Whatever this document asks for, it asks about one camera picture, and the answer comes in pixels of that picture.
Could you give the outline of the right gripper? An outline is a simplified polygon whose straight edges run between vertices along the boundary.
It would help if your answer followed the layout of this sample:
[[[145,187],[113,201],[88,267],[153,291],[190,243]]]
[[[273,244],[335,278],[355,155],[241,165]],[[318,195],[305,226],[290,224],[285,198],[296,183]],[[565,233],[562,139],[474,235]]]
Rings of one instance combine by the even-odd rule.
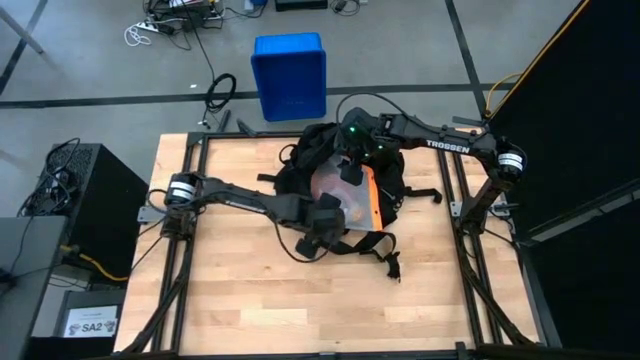
[[[360,107],[345,114],[338,128],[338,151],[351,160],[343,159],[339,165],[342,181],[360,186],[363,172],[358,162],[371,162],[399,152],[399,144],[383,134],[383,125],[383,120]]]

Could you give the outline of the mesh pouch with orange zipper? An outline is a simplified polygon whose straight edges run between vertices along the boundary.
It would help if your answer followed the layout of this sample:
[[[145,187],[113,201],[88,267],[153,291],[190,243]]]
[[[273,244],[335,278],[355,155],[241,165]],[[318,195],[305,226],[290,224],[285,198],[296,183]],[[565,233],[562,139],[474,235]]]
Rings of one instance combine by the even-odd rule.
[[[340,208],[345,214],[346,229],[381,231],[382,212],[373,170],[362,165],[362,182],[360,185],[352,185],[340,177],[343,164],[349,164],[346,157],[333,155],[316,168],[311,176],[312,196],[318,200],[322,194],[327,193],[339,199]]]

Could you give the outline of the black backpack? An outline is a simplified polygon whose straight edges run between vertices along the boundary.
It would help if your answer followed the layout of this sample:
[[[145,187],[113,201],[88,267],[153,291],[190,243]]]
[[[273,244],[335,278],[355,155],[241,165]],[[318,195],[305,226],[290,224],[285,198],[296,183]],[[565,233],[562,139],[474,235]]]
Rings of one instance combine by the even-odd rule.
[[[278,195],[295,193],[299,195],[311,195],[311,176],[317,167],[325,163],[335,154],[334,142],[337,134],[335,124],[316,124],[306,127],[296,144],[289,147],[291,152],[287,160],[282,160],[283,168],[276,175],[260,174],[259,181],[271,182]],[[406,197],[431,197],[433,202],[439,204],[442,194],[434,189],[414,190],[404,184],[403,173],[405,161],[401,153],[390,157],[374,159],[364,165],[374,172],[378,187],[380,210],[382,212],[383,229],[381,231],[369,231],[356,244],[349,245],[341,240],[330,249],[325,249],[327,254],[347,255],[357,253],[359,255],[373,255],[378,261],[385,262],[389,266],[387,276],[400,280],[401,272],[398,262],[400,252],[396,250],[397,239],[394,234],[384,230],[386,226],[397,219],[397,212],[401,208]],[[313,263],[320,260],[322,254],[317,252],[316,258],[306,260],[297,252],[292,259],[301,263]]]

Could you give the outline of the blue plastic bin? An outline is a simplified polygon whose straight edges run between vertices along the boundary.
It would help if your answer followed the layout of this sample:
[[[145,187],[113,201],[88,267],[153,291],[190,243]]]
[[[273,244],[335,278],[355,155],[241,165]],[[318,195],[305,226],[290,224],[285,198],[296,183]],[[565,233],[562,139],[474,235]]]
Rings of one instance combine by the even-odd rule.
[[[325,116],[326,52],[318,33],[258,36],[251,66],[266,121]]]

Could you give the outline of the black flat box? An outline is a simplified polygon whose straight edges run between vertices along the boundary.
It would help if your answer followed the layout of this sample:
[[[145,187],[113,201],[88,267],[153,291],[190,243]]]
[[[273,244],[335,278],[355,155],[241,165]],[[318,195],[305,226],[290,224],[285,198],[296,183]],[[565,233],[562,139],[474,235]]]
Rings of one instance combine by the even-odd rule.
[[[274,0],[274,3],[277,12],[328,8],[328,0]]]

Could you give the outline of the black computer tower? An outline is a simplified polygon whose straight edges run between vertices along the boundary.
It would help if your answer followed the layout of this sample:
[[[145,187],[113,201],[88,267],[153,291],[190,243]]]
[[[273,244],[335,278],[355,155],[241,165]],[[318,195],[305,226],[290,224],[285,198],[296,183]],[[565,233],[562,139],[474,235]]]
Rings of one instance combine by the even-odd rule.
[[[56,144],[45,158],[31,209],[67,218],[61,268],[103,282],[125,281],[139,234],[148,184],[106,146]]]

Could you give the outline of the black partition with yellow edge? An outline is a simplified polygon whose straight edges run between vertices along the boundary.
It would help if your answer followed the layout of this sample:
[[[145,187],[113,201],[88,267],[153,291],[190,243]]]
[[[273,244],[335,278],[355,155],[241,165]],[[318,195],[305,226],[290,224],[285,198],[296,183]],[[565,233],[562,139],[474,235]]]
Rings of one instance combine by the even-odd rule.
[[[560,345],[640,360],[640,0],[580,0],[490,126]]]

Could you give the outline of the white SA2 label sign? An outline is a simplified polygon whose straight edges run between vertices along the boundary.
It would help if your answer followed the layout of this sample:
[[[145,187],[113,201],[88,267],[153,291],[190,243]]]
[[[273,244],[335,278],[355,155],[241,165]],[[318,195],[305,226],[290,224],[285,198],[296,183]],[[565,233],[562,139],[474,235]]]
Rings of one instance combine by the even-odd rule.
[[[113,337],[118,325],[117,310],[116,305],[71,309],[63,327],[63,337]]]

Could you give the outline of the black storage box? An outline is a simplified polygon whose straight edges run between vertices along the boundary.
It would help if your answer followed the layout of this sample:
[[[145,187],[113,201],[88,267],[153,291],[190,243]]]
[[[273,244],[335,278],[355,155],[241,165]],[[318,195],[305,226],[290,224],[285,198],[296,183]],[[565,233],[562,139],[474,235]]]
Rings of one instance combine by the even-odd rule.
[[[123,289],[65,291],[57,308],[41,308],[24,360],[84,360],[110,356],[115,335],[108,338],[64,338],[63,327],[71,309],[116,305],[118,328],[124,298]]]

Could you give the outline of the grey desk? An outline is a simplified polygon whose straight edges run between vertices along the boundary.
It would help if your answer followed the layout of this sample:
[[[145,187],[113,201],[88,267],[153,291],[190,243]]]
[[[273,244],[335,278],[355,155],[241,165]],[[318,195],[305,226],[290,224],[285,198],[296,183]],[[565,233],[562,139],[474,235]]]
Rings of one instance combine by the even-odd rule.
[[[49,276],[59,264],[64,216],[0,218],[0,360],[20,360],[31,337]]]

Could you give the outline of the grey table leg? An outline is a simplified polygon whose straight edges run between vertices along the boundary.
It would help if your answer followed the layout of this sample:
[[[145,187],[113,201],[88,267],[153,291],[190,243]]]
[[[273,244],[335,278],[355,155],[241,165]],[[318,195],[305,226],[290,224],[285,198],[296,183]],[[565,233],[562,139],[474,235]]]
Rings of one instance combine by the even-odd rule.
[[[22,40],[24,40],[36,53],[43,54],[42,46],[22,27],[9,12],[0,5],[0,19],[5,22]]]

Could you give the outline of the black metal table frame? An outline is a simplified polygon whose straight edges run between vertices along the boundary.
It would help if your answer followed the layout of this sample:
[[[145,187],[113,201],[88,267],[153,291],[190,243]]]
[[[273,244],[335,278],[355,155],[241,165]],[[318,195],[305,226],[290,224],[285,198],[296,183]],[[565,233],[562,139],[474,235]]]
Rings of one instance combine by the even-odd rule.
[[[206,174],[273,193],[259,173],[275,174],[292,136],[227,133],[209,140]],[[392,352],[474,347],[458,265],[449,201],[406,198],[388,232],[397,237],[401,281],[374,255],[333,255],[302,264],[281,248],[265,216],[209,206],[197,222],[186,287],[180,355]],[[545,342],[515,250],[484,233],[482,246],[493,296],[518,330]],[[124,350],[158,306],[169,240],[160,240],[133,271],[114,350]]]

